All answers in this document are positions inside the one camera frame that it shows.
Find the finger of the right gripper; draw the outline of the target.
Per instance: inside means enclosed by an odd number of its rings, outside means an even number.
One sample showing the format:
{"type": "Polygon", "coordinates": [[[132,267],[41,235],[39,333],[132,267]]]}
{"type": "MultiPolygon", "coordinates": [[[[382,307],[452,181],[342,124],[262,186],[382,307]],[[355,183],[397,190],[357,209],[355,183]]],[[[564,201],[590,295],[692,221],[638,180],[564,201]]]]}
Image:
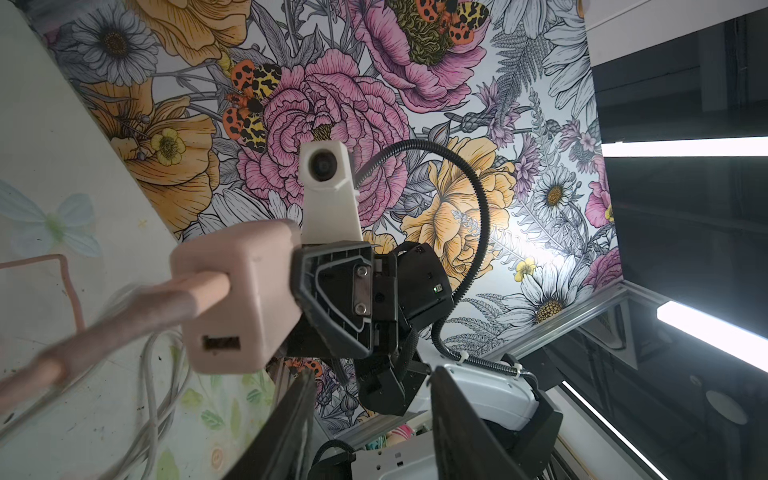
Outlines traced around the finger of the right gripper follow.
{"type": "Polygon", "coordinates": [[[302,314],[289,334],[291,357],[371,355],[373,250],[364,241],[309,245],[293,253],[291,292],[302,314]]]}

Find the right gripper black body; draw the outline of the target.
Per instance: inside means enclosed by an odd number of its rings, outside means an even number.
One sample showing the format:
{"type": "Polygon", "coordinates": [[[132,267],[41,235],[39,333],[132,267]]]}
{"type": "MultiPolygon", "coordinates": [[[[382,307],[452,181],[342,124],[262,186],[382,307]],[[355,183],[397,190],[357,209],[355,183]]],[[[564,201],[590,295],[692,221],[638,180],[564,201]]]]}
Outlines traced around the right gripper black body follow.
{"type": "Polygon", "coordinates": [[[407,412],[431,374],[417,353],[419,334],[452,307],[450,281],[430,245],[406,242],[374,256],[372,352],[353,362],[365,409],[407,412]]]}

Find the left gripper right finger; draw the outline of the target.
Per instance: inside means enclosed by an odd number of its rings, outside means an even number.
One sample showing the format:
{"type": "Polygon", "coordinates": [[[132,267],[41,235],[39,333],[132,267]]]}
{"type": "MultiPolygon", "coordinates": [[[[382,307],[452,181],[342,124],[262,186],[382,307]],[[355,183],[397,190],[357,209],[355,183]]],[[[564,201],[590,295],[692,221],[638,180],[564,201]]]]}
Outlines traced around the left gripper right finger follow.
{"type": "Polygon", "coordinates": [[[438,367],[430,376],[430,395],[440,479],[526,477],[473,410],[446,368],[438,367]]]}

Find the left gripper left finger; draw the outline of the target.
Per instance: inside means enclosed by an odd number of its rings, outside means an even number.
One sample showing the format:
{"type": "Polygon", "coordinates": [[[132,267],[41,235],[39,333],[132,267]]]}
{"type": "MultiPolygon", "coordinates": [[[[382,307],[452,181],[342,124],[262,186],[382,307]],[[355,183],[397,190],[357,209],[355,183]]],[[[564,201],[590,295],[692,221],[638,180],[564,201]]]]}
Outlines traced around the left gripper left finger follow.
{"type": "Polygon", "coordinates": [[[314,375],[301,372],[224,479],[306,479],[315,397],[314,375]]]}

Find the pink charger adapter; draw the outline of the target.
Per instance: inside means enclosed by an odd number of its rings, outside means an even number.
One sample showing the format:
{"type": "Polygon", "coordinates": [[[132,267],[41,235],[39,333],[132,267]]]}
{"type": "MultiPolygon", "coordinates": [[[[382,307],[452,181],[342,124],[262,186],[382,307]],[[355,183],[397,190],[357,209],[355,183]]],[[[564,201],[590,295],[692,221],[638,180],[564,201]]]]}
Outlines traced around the pink charger adapter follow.
{"type": "Polygon", "coordinates": [[[181,323],[192,369],[206,375],[255,373],[297,325],[291,261],[301,246],[291,220],[239,223],[177,246],[172,278],[192,286],[193,319],[181,323]]]}

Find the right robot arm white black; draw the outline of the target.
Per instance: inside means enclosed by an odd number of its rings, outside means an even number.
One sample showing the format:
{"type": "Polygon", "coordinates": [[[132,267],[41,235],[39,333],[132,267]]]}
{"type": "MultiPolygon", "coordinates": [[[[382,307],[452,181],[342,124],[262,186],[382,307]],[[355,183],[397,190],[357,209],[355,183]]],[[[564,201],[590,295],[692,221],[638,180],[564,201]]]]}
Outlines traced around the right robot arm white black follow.
{"type": "Polygon", "coordinates": [[[310,141],[299,150],[299,177],[306,205],[291,289],[302,318],[288,337],[287,355],[318,358],[338,377],[351,361],[361,404],[380,414],[403,415],[427,388],[441,479],[540,478],[563,416],[535,375],[510,356],[486,361],[449,348],[441,337],[490,242],[490,206],[475,169],[445,146],[409,139],[354,172],[344,144],[310,141]],[[358,188],[387,160],[413,150],[453,164],[478,204],[478,244],[457,287],[431,246],[407,241],[378,254],[362,236],[358,188]]]}

